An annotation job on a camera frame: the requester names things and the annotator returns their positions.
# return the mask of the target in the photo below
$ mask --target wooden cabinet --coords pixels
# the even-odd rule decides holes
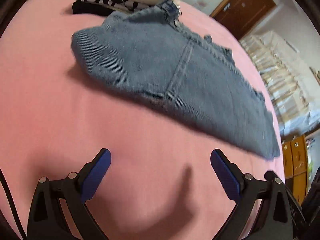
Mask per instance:
[[[239,40],[275,6],[273,0],[224,0],[211,17]]]
[[[293,159],[291,152],[290,142],[286,142],[282,145],[284,174],[286,178],[293,177]]]
[[[307,171],[307,155],[304,137],[298,137],[290,142],[293,160],[293,175]]]
[[[306,197],[308,158],[305,137],[301,136],[282,144],[284,175],[287,187],[299,204]]]

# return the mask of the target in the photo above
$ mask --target bed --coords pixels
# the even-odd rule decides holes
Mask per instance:
[[[104,18],[72,15],[73,1],[28,0],[0,39],[0,163],[25,230],[39,178],[79,171],[103,147],[112,164],[87,205],[110,239],[212,239],[234,207],[210,165],[215,148],[257,179],[274,170],[284,181],[282,154],[266,161],[107,94],[70,49],[75,31]],[[209,16],[185,3],[181,11],[191,30],[232,49],[236,66],[264,94],[281,149],[270,97],[246,52]],[[17,232],[2,190],[0,209]],[[257,210],[258,203],[243,235]]]

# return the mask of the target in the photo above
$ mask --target jeans waistband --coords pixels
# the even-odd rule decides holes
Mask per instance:
[[[165,10],[169,18],[178,19],[180,11],[179,6],[177,6],[172,0],[165,0],[157,6]]]

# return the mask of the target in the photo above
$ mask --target denim fabric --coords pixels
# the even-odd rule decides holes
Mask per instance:
[[[177,21],[167,0],[80,30],[71,47],[81,67],[117,94],[166,113],[266,159],[280,155],[272,114],[235,67],[230,50]]]

